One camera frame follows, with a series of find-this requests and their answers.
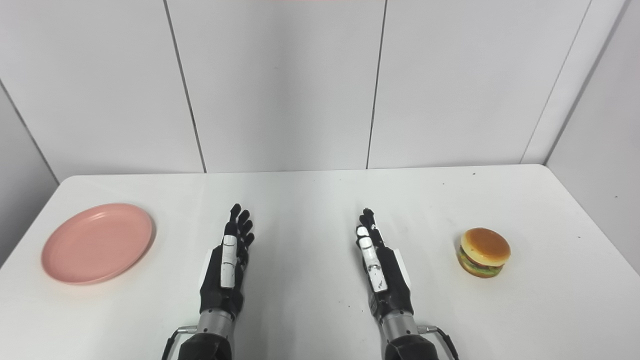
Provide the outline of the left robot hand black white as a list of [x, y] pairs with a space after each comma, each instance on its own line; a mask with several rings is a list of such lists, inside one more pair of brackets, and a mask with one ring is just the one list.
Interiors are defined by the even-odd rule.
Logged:
[[236, 203], [230, 210], [221, 243], [212, 250], [199, 289], [199, 313], [221, 310], [236, 319], [243, 309], [242, 292], [249, 265], [249, 247], [255, 240], [250, 212]]

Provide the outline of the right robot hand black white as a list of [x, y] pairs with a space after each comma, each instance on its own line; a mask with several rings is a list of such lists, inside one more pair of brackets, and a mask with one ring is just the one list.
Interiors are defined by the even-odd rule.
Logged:
[[414, 315], [410, 288], [399, 257], [385, 244], [372, 209], [362, 210], [355, 235], [369, 287], [369, 308], [374, 319], [381, 323], [391, 313]]

